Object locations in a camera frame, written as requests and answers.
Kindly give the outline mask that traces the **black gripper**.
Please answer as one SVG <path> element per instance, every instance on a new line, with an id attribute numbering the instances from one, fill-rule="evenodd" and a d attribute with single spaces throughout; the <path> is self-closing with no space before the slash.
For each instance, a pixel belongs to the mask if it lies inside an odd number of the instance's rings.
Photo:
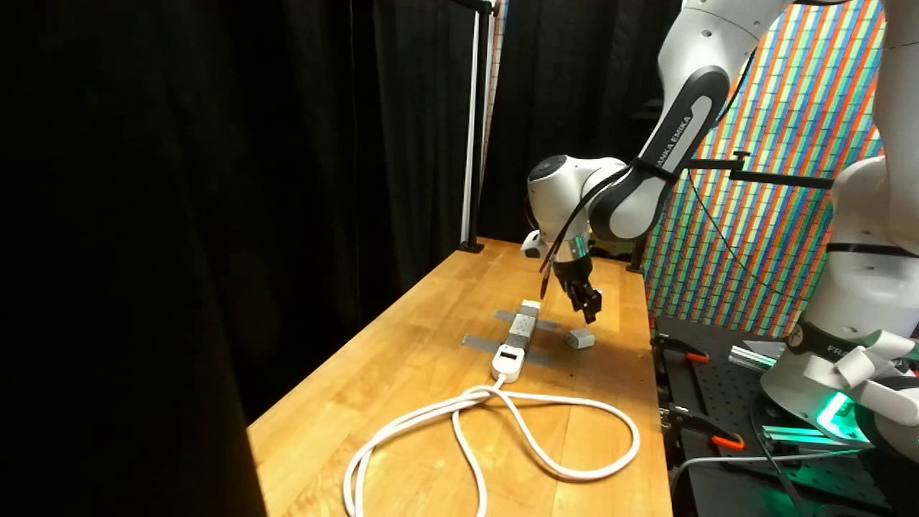
<path id="1" fill-rule="evenodd" d="M 589 286 L 591 258 L 556 263 L 553 277 L 565 289 L 572 310 L 584 314 L 586 324 L 591 324 L 602 310 L 602 294 Z"/>

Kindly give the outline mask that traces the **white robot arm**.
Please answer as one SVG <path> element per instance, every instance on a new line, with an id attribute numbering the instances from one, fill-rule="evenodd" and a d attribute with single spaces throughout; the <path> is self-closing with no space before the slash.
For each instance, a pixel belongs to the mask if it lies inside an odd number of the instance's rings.
<path id="1" fill-rule="evenodd" d="M 635 244 L 671 184 L 730 119 L 746 66 L 796 7 L 845 0 L 681 0 L 657 52 L 660 116 L 635 159 L 552 156 L 529 178 L 525 254 L 572 309 L 595 317 L 597 244 Z M 828 268 L 785 353 L 760 375 L 770 403 L 818 431 L 919 461 L 919 0 L 884 10 L 874 126 L 879 154 L 829 187 Z"/>

